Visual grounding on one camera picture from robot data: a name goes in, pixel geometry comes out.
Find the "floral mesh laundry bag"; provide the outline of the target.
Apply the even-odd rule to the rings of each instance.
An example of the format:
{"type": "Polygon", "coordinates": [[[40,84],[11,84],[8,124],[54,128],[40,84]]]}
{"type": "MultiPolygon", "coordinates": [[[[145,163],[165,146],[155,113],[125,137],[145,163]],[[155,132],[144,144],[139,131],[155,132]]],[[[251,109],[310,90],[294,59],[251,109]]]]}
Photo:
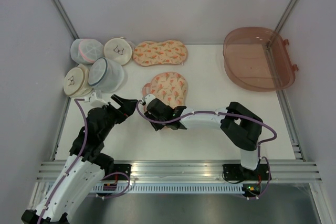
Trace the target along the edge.
{"type": "MultiPolygon", "coordinates": [[[[157,74],[150,83],[147,83],[143,89],[143,96],[147,94],[153,94],[157,99],[161,100],[166,105],[172,108],[177,106],[183,106],[185,112],[185,100],[188,90],[188,84],[186,79],[177,72],[164,72],[157,74]]],[[[147,105],[143,106],[144,115],[146,113],[147,105]]],[[[169,123],[180,120],[180,117],[168,121],[169,123]]]]}

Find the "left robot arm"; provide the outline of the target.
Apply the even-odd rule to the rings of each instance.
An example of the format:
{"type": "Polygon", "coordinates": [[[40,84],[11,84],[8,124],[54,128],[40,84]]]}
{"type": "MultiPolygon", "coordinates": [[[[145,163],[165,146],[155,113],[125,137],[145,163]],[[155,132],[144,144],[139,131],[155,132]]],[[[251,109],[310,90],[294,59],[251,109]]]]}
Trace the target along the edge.
{"type": "Polygon", "coordinates": [[[121,175],[129,182],[128,174],[115,170],[114,159],[102,153],[104,140],[112,128],[123,123],[136,110],[136,99],[113,95],[119,108],[110,103],[84,113],[84,126],[73,141],[65,165],[51,190],[35,209],[27,209],[23,223],[70,223],[78,207],[101,180],[121,175]]]}

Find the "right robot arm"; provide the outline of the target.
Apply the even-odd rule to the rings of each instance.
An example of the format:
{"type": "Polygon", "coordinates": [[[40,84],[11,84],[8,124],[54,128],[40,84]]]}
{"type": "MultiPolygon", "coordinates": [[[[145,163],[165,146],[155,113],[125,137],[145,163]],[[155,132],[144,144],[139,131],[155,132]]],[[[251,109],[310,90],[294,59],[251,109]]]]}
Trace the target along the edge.
{"type": "Polygon", "coordinates": [[[140,102],[146,112],[140,115],[158,131],[163,128],[189,130],[207,128],[221,130],[240,149],[240,164],[236,168],[223,167],[223,179],[231,184],[259,180],[261,144],[276,139],[277,133],[263,120],[238,102],[215,111],[193,110],[179,105],[172,108],[152,94],[140,102]]]}

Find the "white mesh bag blue trim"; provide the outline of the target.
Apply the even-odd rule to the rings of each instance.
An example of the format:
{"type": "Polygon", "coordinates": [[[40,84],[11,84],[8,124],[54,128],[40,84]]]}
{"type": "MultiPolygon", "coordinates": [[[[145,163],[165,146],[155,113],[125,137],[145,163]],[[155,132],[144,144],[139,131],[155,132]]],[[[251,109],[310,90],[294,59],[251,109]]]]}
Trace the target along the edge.
{"type": "Polygon", "coordinates": [[[108,58],[97,59],[89,69],[88,85],[104,93],[117,90],[124,80],[122,66],[108,58]]]}

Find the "beige round bag front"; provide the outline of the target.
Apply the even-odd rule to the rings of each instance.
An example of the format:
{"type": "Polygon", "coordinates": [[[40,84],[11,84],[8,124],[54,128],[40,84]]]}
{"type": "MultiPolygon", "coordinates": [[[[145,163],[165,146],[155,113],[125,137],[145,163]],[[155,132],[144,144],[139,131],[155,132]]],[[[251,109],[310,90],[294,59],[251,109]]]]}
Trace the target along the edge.
{"type": "Polygon", "coordinates": [[[63,89],[70,98],[82,97],[92,91],[88,83],[89,68],[83,64],[69,70],[64,78],[63,89]]]}

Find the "beige round bag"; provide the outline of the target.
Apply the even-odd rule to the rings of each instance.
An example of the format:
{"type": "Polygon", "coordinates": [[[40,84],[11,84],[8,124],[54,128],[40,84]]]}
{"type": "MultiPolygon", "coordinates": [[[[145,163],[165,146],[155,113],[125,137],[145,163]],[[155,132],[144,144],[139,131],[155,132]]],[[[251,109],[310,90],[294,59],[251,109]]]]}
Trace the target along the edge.
{"type": "Polygon", "coordinates": [[[92,91],[88,83],[89,68],[83,64],[69,70],[64,78],[63,89],[70,98],[82,97],[92,91]]]}
{"type": "Polygon", "coordinates": [[[107,41],[103,48],[104,56],[124,66],[133,57],[135,44],[127,41],[124,37],[112,38],[107,41]]]}

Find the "beige round bag rear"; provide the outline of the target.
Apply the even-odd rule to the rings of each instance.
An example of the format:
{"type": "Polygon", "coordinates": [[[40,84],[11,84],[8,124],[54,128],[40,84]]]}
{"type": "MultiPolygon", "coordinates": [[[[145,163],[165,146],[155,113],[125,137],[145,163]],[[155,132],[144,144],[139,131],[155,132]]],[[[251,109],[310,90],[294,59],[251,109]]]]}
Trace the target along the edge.
{"type": "Polygon", "coordinates": [[[135,44],[127,41],[124,37],[112,38],[107,41],[103,48],[104,56],[124,66],[133,57],[135,44]]]}

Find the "white mesh bag pink trim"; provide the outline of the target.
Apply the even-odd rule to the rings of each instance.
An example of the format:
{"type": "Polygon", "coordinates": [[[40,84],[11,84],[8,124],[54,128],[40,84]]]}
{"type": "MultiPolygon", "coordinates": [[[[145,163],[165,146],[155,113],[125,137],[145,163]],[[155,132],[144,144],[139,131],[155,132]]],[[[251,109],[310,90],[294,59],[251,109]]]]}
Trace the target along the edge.
{"type": "Polygon", "coordinates": [[[70,47],[70,56],[77,64],[93,64],[104,56],[103,44],[95,39],[76,39],[70,47]]]}

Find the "pink transparent plastic basket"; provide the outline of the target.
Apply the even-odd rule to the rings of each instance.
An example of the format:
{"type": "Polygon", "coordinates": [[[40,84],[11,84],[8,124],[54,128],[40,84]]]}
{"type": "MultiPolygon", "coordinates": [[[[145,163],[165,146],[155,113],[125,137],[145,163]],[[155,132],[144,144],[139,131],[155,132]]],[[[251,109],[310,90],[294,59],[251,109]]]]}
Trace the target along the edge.
{"type": "Polygon", "coordinates": [[[224,40],[224,69],[239,87],[257,92],[283,90],[295,79],[298,66],[290,60],[287,46],[276,31],[263,27],[242,27],[224,40]]]}

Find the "left aluminium frame post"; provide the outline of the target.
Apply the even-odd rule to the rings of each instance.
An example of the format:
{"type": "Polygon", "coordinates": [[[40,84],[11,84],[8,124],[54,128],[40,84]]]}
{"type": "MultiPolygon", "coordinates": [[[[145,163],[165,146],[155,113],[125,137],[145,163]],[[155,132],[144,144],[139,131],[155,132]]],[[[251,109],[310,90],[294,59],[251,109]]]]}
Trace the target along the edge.
{"type": "Polygon", "coordinates": [[[52,4],[54,5],[54,7],[56,8],[56,11],[58,13],[58,15],[60,16],[62,22],[65,25],[65,28],[68,30],[68,33],[70,34],[70,36],[72,37],[73,40],[75,39],[79,39],[79,35],[73,25],[73,23],[71,22],[63,4],[61,3],[60,0],[51,0],[52,4]]]}

